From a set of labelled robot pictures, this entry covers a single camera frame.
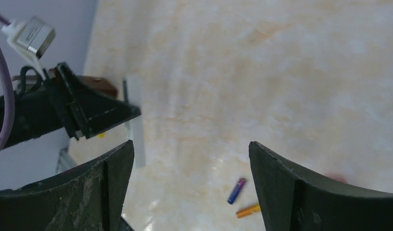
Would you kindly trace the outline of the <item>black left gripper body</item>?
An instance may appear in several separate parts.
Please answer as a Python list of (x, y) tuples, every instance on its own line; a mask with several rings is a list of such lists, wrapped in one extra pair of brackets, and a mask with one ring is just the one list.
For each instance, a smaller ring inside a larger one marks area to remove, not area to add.
[(24, 66), (17, 76), (21, 87), (14, 92), (14, 123), (5, 148), (61, 128), (71, 138), (89, 139), (141, 115), (139, 106), (91, 86), (87, 77), (75, 75), (67, 63), (44, 70), (46, 80), (36, 75), (37, 82), (27, 88), (26, 73), (31, 69)]

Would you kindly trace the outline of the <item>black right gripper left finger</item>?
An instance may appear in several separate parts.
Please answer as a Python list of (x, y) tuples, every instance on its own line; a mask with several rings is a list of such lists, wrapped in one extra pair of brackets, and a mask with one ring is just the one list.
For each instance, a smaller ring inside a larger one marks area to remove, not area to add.
[(0, 231), (116, 231), (134, 162), (132, 141), (53, 177), (0, 191)]

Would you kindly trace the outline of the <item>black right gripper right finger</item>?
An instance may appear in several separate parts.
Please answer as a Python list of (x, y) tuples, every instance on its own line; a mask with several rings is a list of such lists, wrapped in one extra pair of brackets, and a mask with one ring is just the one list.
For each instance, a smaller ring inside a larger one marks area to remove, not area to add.
[(393, 193), (325, 177), (252, 141), (250, 168), (268, 231), (393, 231)]

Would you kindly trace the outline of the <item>orange battery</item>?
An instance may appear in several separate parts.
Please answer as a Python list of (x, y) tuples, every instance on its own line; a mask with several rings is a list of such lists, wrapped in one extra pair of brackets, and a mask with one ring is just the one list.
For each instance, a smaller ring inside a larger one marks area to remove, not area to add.
[(261, 211), (260, 205), (255, 204), (255, 205), (251, 205), (251, 206), (248, 206), (248, 207), (238, 210), (236, 212), (236, 217), (243, 218), (243, 217), (250, 216), (250, 215), (260, 212), (260, 211)]

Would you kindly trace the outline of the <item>purple blue battery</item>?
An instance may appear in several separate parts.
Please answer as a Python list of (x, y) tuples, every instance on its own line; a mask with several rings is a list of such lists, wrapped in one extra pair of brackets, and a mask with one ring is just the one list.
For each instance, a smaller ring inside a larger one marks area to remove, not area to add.
[(245, 178), (239, 178), (237, 183), (235, 184), (232, 192), (230, 193), (227, 202), (228, 204), (232, 205), (236, 199), (238, 198), (240, 192), (242, 191), (243, 187), (245, 186), (247, 180)]

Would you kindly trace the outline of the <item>white remote control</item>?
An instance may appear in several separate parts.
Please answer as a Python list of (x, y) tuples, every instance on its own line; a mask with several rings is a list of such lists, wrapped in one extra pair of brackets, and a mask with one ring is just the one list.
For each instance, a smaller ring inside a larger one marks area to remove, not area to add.
[[(124, 100), (141, 109), (141, 79), (136, 75), (129, 75), (123, 79)], [(134, 119), (125, 123), (127, 138), (133, 140), (134, 145), (134, 165), (136, 168), (146, 166), (146, 153), (144, 145), (144, 123), (143, 116), (140, 114)]]

